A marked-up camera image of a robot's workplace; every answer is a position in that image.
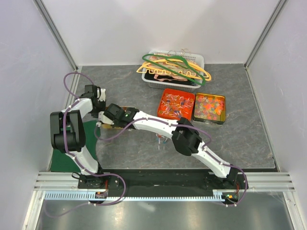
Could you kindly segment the gold tin of candies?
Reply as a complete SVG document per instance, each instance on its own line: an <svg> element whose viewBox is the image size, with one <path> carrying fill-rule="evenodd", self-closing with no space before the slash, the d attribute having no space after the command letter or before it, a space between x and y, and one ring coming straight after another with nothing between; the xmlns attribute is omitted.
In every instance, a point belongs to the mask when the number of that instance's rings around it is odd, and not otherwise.
<svg viewBox="0 0 307 230"><path fill-rule="evenodd" d="M105 111L99 112L98 120L102 123L102 128L124 128L134 120L134 116L139 110L135 107L124 107L110 104Z"/></svg>

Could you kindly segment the orange tray of lollipops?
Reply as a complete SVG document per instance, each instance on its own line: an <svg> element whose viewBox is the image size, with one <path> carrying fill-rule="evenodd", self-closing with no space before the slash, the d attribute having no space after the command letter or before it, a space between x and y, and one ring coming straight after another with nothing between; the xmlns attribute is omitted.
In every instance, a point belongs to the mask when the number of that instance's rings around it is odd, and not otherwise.
<svg viewBox="0 0 307 230"><path fill-rule="evenodd" d="M195 94L174 89L165 89L161 97L157 116L164 119L192 119Z"/></svg>

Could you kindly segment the gold tin of gummies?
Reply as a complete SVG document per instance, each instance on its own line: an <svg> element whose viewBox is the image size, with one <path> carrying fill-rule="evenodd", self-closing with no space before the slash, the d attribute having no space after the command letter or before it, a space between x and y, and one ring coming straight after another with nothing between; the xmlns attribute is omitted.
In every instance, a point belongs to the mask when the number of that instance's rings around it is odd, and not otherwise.
<svg viewBox="0 0 307 230"><path fill-rule="evenodd" d="M192 120L223 125L226 120L226 98L222 95L196 93Z"/></svg>

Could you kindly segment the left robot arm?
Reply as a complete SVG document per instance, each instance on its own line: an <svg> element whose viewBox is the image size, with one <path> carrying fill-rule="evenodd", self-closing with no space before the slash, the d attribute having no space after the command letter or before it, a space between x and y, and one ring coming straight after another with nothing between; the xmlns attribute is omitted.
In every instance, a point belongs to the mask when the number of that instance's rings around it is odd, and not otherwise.
<svg viewBox="0 0 307 230"><path fill-rule="evenodd" d="M80 189L107 189L102 167L86 147L82 121L86 114L97 118L105 108L105 90L91 84L84 87L84 93L66 110L50 114L51 145L77 165L80 172L73 172L72 177L79 180Z"/></svg>

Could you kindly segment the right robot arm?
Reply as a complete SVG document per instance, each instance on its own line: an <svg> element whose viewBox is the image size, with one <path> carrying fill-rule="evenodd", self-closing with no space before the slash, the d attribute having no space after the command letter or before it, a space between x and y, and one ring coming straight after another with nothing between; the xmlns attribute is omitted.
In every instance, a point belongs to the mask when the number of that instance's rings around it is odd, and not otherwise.
<svg viewBox="0 0 307 230"><path fill-rule="evenodd" d="M222 187L229 189L236 186L239 169L215 154L208 147L208 142L200 137L200 133L206 132L194 127L184 117L179 120L163 119L133 107L123 109L111 104L105 111L99 112L98 119L114 127L145 130L167 137L172 140L178 153L192 156L209 167L220 178Z"/></svg>

